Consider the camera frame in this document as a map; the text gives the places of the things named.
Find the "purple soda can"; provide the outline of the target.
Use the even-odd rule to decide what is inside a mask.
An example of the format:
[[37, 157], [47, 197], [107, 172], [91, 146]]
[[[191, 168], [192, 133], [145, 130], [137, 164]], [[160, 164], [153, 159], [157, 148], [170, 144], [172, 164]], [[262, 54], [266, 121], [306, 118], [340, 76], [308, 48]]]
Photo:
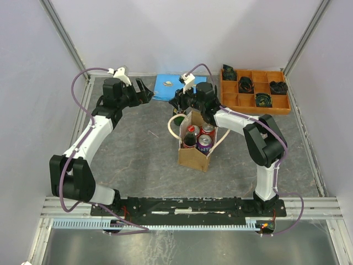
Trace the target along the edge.
[[207, 155], [212, 148], [212, 139], [209, 135], [202, 134], [199, 136], [196, 144], [197, 149]]

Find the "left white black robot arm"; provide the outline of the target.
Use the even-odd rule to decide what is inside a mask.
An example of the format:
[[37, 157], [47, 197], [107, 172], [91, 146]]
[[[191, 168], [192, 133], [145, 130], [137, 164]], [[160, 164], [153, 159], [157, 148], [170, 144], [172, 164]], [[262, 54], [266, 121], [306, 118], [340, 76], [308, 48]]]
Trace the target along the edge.
[[85, 203], [98, 203], [109, 215], [122, 209], [117, 190], [96, 183], [90, 164], [104, 139], [115, 129], [126, 107], [149, 103], [153, 97], [143, 81], [138, 78], [126, 85], [119, 78], [107, 78], [103, 94], [99, 97], [92, 119], [77, 141], [63, 154], [54, 155], [49, 162], [51, 190], [54, 196]]

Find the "brown canvas tote bag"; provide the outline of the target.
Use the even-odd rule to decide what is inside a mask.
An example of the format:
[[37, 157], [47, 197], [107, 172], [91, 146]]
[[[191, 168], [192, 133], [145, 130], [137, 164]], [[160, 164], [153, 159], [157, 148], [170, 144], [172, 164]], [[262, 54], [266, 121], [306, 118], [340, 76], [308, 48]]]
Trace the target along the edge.
[[[184, 120], [181, 122], [179, 126], [179, 132], [176, 134], [172, 128], [171, 128], [171, 123], [174, 119], [176, 118], [184, 118]], [[204, 123], [204, 120], [199, 112], [196, 111], [190, 111], [189, 114], [177, 114], [173, 116], [172, 118], [169, 119], [167, 127], [169, 130], [169, 133], [177, 139], [178, 141], [178, 164], [189, 167], [192, 169], [196, 169], [199, 171], [207, 172], [208, 166], [210, 163], [211, 159], [211, 154], [214, 152], [214, 150], [220, 145], [220, 143], [223, 142], [223, 140], [228, 136], [230, 130], [227, 130], [225, 134], [218, 139], [217, 138], [217, 133], [218, 129], [216, 128], [215, 132], [215, 137], [212, 142], [212, 148], [211, 151], [205, 155], [201, 153], [196, 147], [185, 149], [183, 148], [183, 139], [186, 134], [186, 129], [188, 125], [197, 125], [200, 126]]]

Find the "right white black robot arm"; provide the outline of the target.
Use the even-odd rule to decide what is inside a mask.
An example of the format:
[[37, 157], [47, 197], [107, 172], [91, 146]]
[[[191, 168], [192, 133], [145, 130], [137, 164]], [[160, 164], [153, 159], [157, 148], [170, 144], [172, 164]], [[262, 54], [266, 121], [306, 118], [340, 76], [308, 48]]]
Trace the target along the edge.
[[253, 209], [260, 216], [273, 210], [279, 199], [277, 175], [287, 154], [287, 143], [274, 118], [265, 114], [251, 116], [222, 105], [211, 83], [201, 82], [196, 91], [178, 89], [169, 101], [177, 110], [195, 109], [203, 120], [244, 136], [249, 155], [257, 165], [257, 183], [253, 193]]

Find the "cola bottle red cap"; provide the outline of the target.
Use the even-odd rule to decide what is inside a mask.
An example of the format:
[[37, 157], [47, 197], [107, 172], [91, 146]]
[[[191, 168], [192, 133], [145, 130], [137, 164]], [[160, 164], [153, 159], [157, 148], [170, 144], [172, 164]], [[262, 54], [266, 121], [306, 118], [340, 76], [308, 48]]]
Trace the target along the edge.
[[193, 125], [189, 125], [186, 130], [185, 137], [183, 139], [183, 148], [189, 149], [196, 146], [196, 135], [195, 135], [195, 128]]

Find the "red cola can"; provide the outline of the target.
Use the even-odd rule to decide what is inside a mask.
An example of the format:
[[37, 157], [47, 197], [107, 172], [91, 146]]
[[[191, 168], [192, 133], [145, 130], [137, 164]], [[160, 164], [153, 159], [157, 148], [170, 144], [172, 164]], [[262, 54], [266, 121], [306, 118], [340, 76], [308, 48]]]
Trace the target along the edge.
[[193, 125], [194, 127], [194, 134], [198, 138], [200, 136], [200, 128], [197, 125]]
[[201, 125], [201, 135], [208, 135], [211, 139], [215, 137], [216, 129], [213, 125], [208, 123], [203, 123]]

